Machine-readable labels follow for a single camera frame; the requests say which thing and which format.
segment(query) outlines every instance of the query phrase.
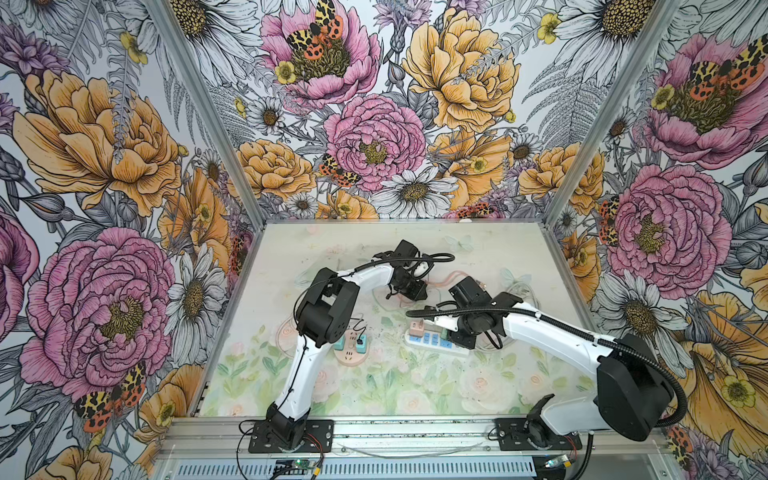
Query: orange peony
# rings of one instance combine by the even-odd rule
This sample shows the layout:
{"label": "orange peony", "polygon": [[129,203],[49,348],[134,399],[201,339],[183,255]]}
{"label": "orange peony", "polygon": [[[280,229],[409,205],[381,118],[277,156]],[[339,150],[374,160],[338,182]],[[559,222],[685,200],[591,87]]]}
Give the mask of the orange peony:
{"label": "orange peony", "polygon": [[586,234],[576,237],[576,232],[565,239],[563,255],[568,261],[571,273],[576,279],[578,289],[585,302],[592,300],[600,281],[600,259],[598,258],[598,239]]}
{"label": "orange peony", "polygon": [[493,117],[509,111],[520,64],[515,65],[510,53],[481,74],[456,80],[483,55],[498,55],[501,46],[498,34],[481,30],[480,21],[466,10],[449,8],[443,23],[441,32],[428,22],[413,32],[402,67],[419,83],[411,90],[434,92],[439,110],[435,124],[482,132],[495,123]]}
{"label": "orange peony", "polygon": [[343,218],[345,220],[376,220],[379,215],[373,205],[363,197],[350,195],[339,190],[335,195],[328,194],[328,204],[320,204],[315,218]]}
{"label": "orange peony", "polygon": [[475,139],[471,131],[461,127],[437,136],[429,151],[451,162],[443,177],[458,179],[458,189],[451,192],[451,210],[476,203],[491,191],[491,183],[501,183],[510,142],[509,136],[494,140],[493,135],[481,135]]}
{"label": "orange peony", "polygon": [[681,423],[711,439],[733,430],[730,449],[736,455],[765,452],[768,324],[729,292],[700,291],[691,305],[695,340],[680,346],[689,352],[694,369],[677,379],[688,395],[688,414]]}
{"label": "orange peony", "polygon": [[107,189],[120,191],[136,202],[142,217],[149,217],[163,196],[181,185],[178,146],[148,98],[133,94],[131,124],[118,163],[112,117],[117,91],[106,80],[92,78],[86,86],[66,72],[59,77],[45,71],[42,79],[28,75],[26,86],[48,116],[17,112],[13,138],[41,177],[36,181],[43,191],[88,193],[83,209],[98,204]]}
{"label": "orange peony", "polygon": [[179,253],[200,252],[203,243],[213,249],[214,259],[227,272],[232,243],[229,225],[224,218],[227,210],[214,194],[213,180],[201,168],[195,168],[192,181],[184,184],[184,194],[177,192],[167,198],[163,213],[157,219],[161,245],[165,250]]}
{"label": "orange peony", "polygon": [[[257,198],[266,192],[287,200],[291,195],[308,192],[316,186],[312,164],[281,142],[246,142],[237,150],[237,160]],[[239,197],[231,179],[227,186],[233,197]]]}
{"label": "orange peony", "polygon": [[150,443],[165,435],[174,417],[187,416],[202,378],[203,367],[199,365],[184,365],[171,370],[160,382],[157,392],[141,404],[139,417],[145,425],[134,432],[136,440]]}
{"label": "orange peony", "polygon": [[[541,198],[547,192],[556,191],[563,183],[580,146],[581,143],[577,142],[566,148],[555,147],[533,157],[536,168],[529,168],[520,174],[520,194],[533,194]],[[597,206],[597,199],[603,194],[604,168],[605,156],[598,152],[571,196],[571,205],[580,215],[589,214]]]}
{"label": "orange peony", "polygon": [[79,447],[69,447],[27,480],[109,480],[111,464],[112,454],[98,447],[93,447],[87,455]]}

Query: floral wallpaper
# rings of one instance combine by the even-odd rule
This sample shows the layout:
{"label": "floral wallpaper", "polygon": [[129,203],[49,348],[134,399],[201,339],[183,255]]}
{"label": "floral wallpaper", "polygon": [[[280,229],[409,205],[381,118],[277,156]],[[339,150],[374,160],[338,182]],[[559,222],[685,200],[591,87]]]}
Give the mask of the floral wallpaper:
{"label": "floral wallpaper", "polygon": [[[129,32],[166,58],[144,1],[124,2]],[[543,216],[653,5],[170,1],[276,219]],[[604,162],[581,211],[603,195]]]}
{"label": "floral wallpaper", "polygon": [[137,5],[0,1],[2,478],[151,475],[253,241]]}
{"label": "floral wallpaper", "polygon": [[677,11],[687,34],[605,132],[596,204],[574,195],[554,223],[598,326],[644,338],[684,387],[667,434],[691,480],[768,478],[767,9]]}

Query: white wire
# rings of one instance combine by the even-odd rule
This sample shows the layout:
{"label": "white wire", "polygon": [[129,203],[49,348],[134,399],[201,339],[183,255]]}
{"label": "white wire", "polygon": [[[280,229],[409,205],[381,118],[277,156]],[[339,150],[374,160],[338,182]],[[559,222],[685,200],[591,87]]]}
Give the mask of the white wire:
{"label": "white wire", "polygon": [[366,452],[365,450],[353,449],[352,447],[347,447],[344,445],[339,445],[339,446],[347,450],[352,450],[353,452],[357,452],[363,455],[368,455],[369,457],[384,458],[387,460],[398,460],[398,459],[402,460],[402,459],[408,459],[408,458],[426,458],[426,457],[439,457],[443,455],[451,455],[452,453],[467,452],[469,450],[476,449],[477,447],[480,447],[483,445],[484,445],[484,442],[480,442],[480,443],[475,443],[474,445],[471,445],[469,447],[461,447],[460,449],[445,450],[443,452],[422,453],[419,455],[379,455],[378,453],[371,453],[371,452]]}

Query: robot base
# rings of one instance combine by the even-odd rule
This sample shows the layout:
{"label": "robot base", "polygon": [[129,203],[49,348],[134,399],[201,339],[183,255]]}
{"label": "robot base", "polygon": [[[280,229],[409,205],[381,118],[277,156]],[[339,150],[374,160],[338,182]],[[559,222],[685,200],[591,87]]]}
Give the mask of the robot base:
{"label": "robot base", "polygon": [[[323,447],[324,453],[331,451],[333,444],[333,420],[306,420],[306,430],[304,433],[314,436]],[[256,425],[253,427],[253,434],[250,437],[250,443],[248,444],[249,453],[286,453],[285,450],[280,448],[281,445],[285,446],[274,435],[274,432],[271,432],[266,422],[256,422]],[[314,443],[303,440],[291,453],[293,452],[317,453],[317,447]]]}

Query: purple flower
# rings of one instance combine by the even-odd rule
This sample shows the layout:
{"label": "purple flower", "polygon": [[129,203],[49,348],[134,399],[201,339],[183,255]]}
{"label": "purple flower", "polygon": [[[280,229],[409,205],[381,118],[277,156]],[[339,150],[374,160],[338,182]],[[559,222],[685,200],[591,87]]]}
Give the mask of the purple flower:
{"label": "purple flower", "polygon": [[38,247],[29,233],[0,212],[0,342],[16,324],[24,304],[24,284],[39,262]]}
{"label": "purple flower", "polygon": [[691,165],[643,167],[619,196],[619,243],[608,247],[608,261],[619,275],[629,270],[658,285],[663,298],[693,295],[728,254],[722,206],[714,179]]}
{"label": "purple flower", "polygon": [[306,111],[344,103],[370,91],[379,74],[381,48],[376,34],[368,36],[354,8],[347,13],[341,3],[335,5],[344,25],[342,37],[333,41],[329,48],[333,52],[315,60],[294,55],[286,41],[295,31],[310,28],[315,21],[314,5],[308,14],[299,10],[291,16],[281,10],[280,16],[266,15],[261,22],[261,48],[267,52],[261,56],[263,64],[275,69],[288,94]]}
{"label": "purple flower", "polygon": [[688,435],[693,446],[693,470],[696,480],[740,480],[739,467],[720,453],[714,440],[701,432],[689,429]]}
{"label": "purple flower", "polygon": [[20,357],[22,378],[77,400],[119,385],[139,362],[156,372],[170,351],[163,330],[174,281],[165,252],[129,228],[54,253],[29,289],[35,336]]}
{"label": "purple flower", "polygon": [[0,94],[0,134],[11,134],[13,114],[17,111],[18,107],[13,106],[13,100],[8,94]]}
{"label": "purple flower", "polygon": [[399,25],[405,22],[411,28],[429,22],[432,0],[379,0],[374,4],[379,14],[374,17],[376,25]]}
{"label": "purple flower", "polygon": [[715,35],[705,40],[699,34],[683,45],[656,78],[653,109],[644,125],[645,140],[653,151],[713,170],[730,164],[768,135],[768,110],[762,108],[768,104],[768,75],[743,89],[725,82],[703,100],[691,97],[696,88],[690,81],[692,65],[705,61],[723,65],[746,47],[746,42],[732,47],[730,40],[718,44]]}
{"label": "purple flower", "polygon": [[488,7],[488,0],[451,0],[448,7],[455,8],[457,12],[466,10],[470,17],[480,18]]}
{"label": "purple flower", "polygon": [[59,56],[57,46],[36,38],[34,32],[27,35],[13,24],[0,24],[0,63],[13,68],[22,77],[31,73],[42,76],[45,70],[59,75],[69,66],[69,60]]}
{"label": "purple flower", "polygon": [[382,180],[424,161],[426,140],[419,116],[381,95],[353,98],[325,123],[328,154],[343,170],[362,177],[362,190],[378,191]]}

